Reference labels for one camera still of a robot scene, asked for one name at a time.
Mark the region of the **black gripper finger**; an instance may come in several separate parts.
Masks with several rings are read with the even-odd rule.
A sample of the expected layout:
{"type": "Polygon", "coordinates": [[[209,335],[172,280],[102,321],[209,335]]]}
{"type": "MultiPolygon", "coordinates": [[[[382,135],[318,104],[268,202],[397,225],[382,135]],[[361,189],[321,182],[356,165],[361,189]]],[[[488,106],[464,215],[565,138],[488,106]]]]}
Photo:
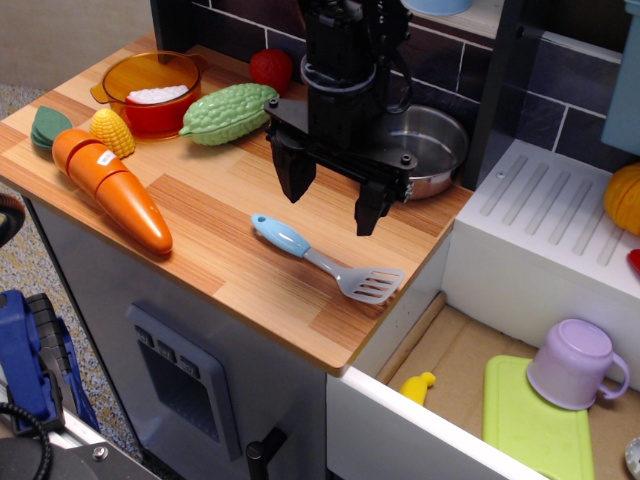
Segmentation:
{"type": "Polygon", "coordinates": [[[354,211],[357,235],[370,236],[378,220],[387,215],[394,202],[394,192],[382,183],[371,180],[361,184],[354,211]]]}
{"type": "Polygon", "coordinates": [[[316,162],[306,145],[285,133],[271,136],[273,164],[284,195],[296,203],[316,177],[316,162]]]}

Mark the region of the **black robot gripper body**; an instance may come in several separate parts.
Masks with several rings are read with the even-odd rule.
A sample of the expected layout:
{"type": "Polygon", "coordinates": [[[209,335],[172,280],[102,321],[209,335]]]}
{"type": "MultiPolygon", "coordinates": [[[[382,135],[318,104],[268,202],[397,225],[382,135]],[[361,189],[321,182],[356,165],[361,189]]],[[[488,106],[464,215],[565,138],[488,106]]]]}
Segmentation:
{"type": "Polygon", "coordinates": [[[365,184],[376,181],[394,192],[395,202],[406,202],[412,191],[409,172],[415,157],[382,139],[385,119],[405,112],[412,103],[409,71],[401,70],[406,86],[397,104],[389,104],[390,70],[375,66],[359,81],[327,76],[303,64],[305,101],[273,99],[264,104],[270,117],[267,140],[285,133],[306,145],[309,156],[343,176],[365,184]]]}

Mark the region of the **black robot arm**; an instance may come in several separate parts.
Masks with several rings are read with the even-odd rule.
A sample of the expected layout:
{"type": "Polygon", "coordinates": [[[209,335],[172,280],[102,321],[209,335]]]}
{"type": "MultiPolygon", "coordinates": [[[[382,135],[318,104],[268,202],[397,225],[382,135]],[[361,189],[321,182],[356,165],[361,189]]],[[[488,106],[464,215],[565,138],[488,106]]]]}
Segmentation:
{"type": "Polygon", "coordinates": [[[267,139],[283,193],[297,202],[322,165],[360,185],[357,233],[369,236],[396,202],[408,199],[417,158],[391,140],[392,116],[412,102],[406,88],[389,102],[391,69],[407,83],[398,47],[409,37],[410,12],[399,1],[303,1],[306,54],[300,73],[304,101],[270,100],[267,139]]]}

